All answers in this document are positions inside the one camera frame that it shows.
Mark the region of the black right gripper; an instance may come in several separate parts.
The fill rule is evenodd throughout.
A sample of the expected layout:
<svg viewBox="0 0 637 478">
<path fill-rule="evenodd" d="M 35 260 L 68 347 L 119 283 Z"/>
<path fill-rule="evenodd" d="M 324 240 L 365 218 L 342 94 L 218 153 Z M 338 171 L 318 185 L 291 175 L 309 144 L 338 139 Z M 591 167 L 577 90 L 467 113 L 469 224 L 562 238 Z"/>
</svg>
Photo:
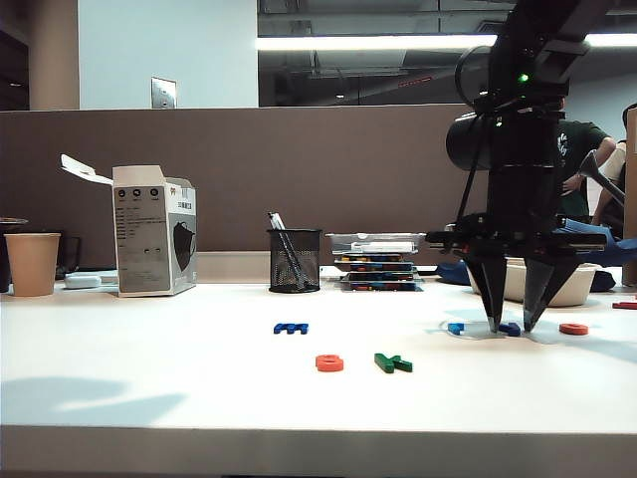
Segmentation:
<svg viewBox="0 0 637 478">
<path fill-rule="evenodd" d="M 572 275 L 567 256 L 600 251 L 602 233 L 564 231 L 557 213 L 561 161 L 556 147 L 559 115 L 548 112 L 465 114 L 446 137 L 451 161 L 471 175 L 488 174 L 484 211 L 460 209 L 442 231 L 430 231 L 430 247 L 461 256 L 478 286 L 490 330 L 502 319 L 507 261 L 526 257 L 524 327 L 531 332 Z"/>
</svg>

